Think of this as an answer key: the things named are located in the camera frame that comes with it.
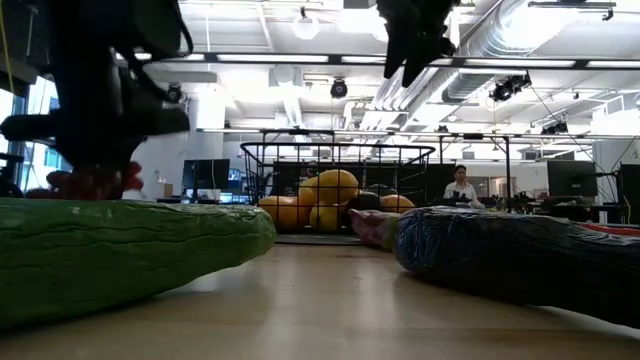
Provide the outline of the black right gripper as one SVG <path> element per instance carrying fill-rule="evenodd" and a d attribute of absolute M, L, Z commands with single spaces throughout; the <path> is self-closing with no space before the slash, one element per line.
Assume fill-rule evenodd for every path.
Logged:
<path fill-rule="evenodd" d="M 452 55 L 456 46 L 445 36 L 445 20 L 458 5 L 459 0 L 378 0 L 388 34 L 384 78 L 390 79 L 406 59 L 402 86 L 408 88 L 435 59 L 435 52 Z"/>

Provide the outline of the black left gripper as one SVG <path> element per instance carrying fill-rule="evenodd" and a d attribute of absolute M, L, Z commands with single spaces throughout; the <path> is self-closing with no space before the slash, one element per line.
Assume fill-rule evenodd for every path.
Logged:
<path fill-rule="evenodd" d="M 54 139 L 58 152 L 72 168 L 100 161 L 100 148 L 116 146 L 99 165 L 98 184 L 103 199 L 121 199 L 126 191 L 140 191 L 142 166 L 132 160 L 148 138 L 185 133 L 190 121 L 179 105 L 179 92 L 158 86 L 144 71 L 146 60 L 133 53 L 116 62 L 107 50 L 95 61 L 80 58 L 51 65 L 59 107 L 47 114 L 12 115 L 1 124 L 10 140 Z"/>

